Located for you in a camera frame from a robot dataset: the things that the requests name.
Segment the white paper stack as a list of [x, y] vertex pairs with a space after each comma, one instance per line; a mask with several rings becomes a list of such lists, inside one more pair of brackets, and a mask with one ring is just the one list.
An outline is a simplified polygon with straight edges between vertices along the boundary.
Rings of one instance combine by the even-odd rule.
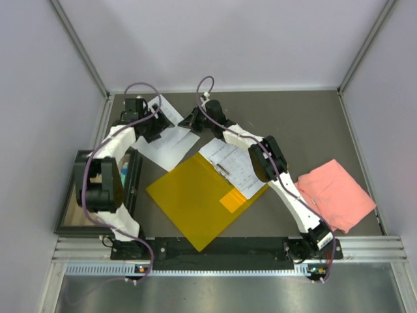
[[[178, 123], [183, 116], [168, 102], [165, 97], [153, 98], [150, 107], [162, 103], [162, 111], [167, 118], [174, 124], [173, 128], [165, 129], [161, 138], [151, 143], [140, 137], [132, 144], [142, 155], [159, 165], [165, 171], [173, 170], [185, 157], [186, 153], [197, 143], [199, 136], [190, 130], [179, 127]], [[224, 143], [214, 138], [199, 150], [209, 163], [214, 161], [221, 164], [229, 173], [232, 185], [240, 193], [254, 182], [260, 181], [252, 167], [249, 153], [238, 147]]]

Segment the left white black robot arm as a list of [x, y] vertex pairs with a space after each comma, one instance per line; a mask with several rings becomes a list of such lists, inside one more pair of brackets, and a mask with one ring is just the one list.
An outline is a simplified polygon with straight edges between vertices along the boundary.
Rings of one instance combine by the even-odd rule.
[[133, 151], [139, 138], [153, 142], [173, 126], [162, 112], [162, 96], [149, 104], [144, 98], [126, 98], [124, 110], [102, 143], [93, 151], [78, 156], [74, 163], [76, 201], [88, 221], [109, 228], [115, 239], [126, 242], [125, 251], [142, 258], [148, 249], [139, 235], [141, 226], [125, 205], [125, 186], [121, 178], [121, 161]]

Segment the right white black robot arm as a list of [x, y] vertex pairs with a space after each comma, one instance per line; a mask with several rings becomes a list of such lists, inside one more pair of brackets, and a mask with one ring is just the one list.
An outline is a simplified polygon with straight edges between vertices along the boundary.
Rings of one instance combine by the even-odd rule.
[[260, 137], [226, 118], [217, 100], [206, 99], [195, 107], [179, 126], [193, 132], [207, 128], [215, 138], [247, 151], [257, 178], [266, 183], [292, 214], [304, 240], [304, 250], [312, 258], [328, 249], [330, 260], [336, 254], [336, 238], [328, 222], [316, 213], [297, 190], [287, 161], [273, 136]]

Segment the printed paper sheet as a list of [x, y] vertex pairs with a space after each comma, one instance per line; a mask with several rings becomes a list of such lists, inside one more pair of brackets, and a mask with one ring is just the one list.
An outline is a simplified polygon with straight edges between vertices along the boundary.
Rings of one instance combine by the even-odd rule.
[[247, 186], [241, 193], [247, 200], [249, 200], [265, 186], [267, 186], [266, 183], [257, 181]]

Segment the yellow plastic folder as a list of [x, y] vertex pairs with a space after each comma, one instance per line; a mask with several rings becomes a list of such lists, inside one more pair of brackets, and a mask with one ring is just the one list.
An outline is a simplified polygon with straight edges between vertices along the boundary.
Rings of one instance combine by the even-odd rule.
[[201, 252], [266, 190], [250, 199], [197, 153], [146, 188], [170, 221]]

